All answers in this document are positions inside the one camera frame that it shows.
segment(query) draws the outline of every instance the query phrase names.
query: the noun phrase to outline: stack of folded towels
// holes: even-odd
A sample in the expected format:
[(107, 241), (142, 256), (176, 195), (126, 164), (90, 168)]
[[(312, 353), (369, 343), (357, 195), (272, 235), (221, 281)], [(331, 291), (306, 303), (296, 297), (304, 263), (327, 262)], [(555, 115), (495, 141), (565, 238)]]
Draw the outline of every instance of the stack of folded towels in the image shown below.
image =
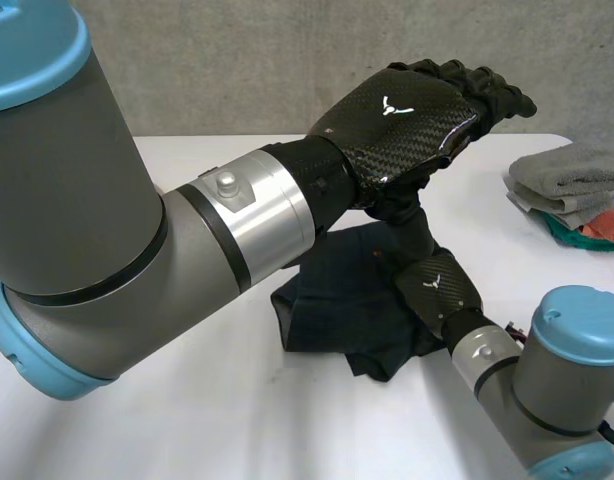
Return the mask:
[(553, 236), (588, 250), (614, 250), (614, 151), (572, 143), (509, 167), (507, 196), (541, 212)]

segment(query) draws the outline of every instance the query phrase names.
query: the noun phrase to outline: gray towel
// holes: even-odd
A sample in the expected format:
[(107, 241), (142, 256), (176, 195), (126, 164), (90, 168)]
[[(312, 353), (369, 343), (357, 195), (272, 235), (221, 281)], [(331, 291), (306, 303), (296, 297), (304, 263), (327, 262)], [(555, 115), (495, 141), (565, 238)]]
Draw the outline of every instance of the gray towel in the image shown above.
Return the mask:
[(562, 214), (595, 208), (600, 210), (600, 214), (614, 208), (614, 190), (548, 198), (518, 183), (511, 177), (505, 177), (504, 181), (509, 191), (522, 198), (531, 208), (547, 213)]
[(531, 200), (528, 200), (527, 197), (521, 196), (519, 193), (517, 193), (517, 191), (510, 190), (507, 192), (507, 198), (518, 204), (525, 211), (529, 211), (533, 208), (535, 210), (551, 213), (556, 220), (566, 226), (569, 230), (576, 230), (577, 228), (591, 222), (601, 213), (606, 212), (607, 210), (614, 210), (614, 198), (611, 199), (611, 203), (609, 204), (608, 208), (595, 206), (584, 210), (567, 213), (556, 213), (555, 211), (552, 211), (554, 209), (550, 207), (543, 208), (541, 204), (544, 205), (550, 200), (540, 196), (538, 196), (538, 198), (542, 200), (540, 200), (538, 203), (532, 203)]
[(509, 174), (546, 198), (614, 190), (614, 151), (572, 143), (516, 160)]

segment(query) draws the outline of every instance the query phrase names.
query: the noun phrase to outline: dark blue fabric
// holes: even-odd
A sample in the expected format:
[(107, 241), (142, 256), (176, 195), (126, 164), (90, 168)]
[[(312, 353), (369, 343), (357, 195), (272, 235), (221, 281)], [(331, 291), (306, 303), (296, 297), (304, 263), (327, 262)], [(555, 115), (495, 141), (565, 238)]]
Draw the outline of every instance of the dark blue fabric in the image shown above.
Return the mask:
[(395, 293), (401, 252), (383, 222), (329, 233), (272, 294), (285, 350), (343, 353), (354, 375), (388, 381), (412, 356), (443, 348)]

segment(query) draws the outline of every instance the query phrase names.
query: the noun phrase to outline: white table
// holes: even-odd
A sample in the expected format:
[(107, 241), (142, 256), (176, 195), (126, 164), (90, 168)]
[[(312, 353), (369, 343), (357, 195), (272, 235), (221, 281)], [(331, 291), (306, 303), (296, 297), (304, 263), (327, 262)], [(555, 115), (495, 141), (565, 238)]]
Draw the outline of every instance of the white table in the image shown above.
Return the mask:
[[(154, 181), (294, 137), (138, 138)], [(614, 253), (558, 246), (505, 198), (522, 155), (568, 143), (491, 135), (422, 194), (495, 321), (528, 327), (548, 290), (614, 292)], [(366, 222), (350, 212), (336, 228)], [(523, 471), (451, 366), (412, 359), (388, 384), (354, 378), (342, 355), (285, 354), (269, 294), (279, 272), (114, 385), (74, 402), (34, 391), (0, 356), (0, 480), (516, 480)], [(614, 426), (614, 409), (609, 419)]]

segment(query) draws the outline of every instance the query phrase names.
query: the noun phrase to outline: blue joint cap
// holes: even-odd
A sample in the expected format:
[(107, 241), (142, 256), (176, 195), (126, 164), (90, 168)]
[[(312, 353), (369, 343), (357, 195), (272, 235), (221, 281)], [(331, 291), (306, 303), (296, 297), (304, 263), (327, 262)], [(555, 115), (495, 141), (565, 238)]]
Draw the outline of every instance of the blue joint cap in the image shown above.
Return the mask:
[(614, 471), (614, 452), (607, 442), (593, 442), (561, 452), (534, 465), (534, 480), (605, 480)]
[(18, 320), (0, 282), (0, 352), (33, 387), (57, 400), (76, 400), (113, 380), (74, 370), (47, 350)]
[(583, 286), (552, 290), (534, 313), (532, 332), (566, 360), (614, 366), (614, 294)]
[(85, 22), (68, 0), (0, 0), (0, 110), (60, 87), (90, 53)]

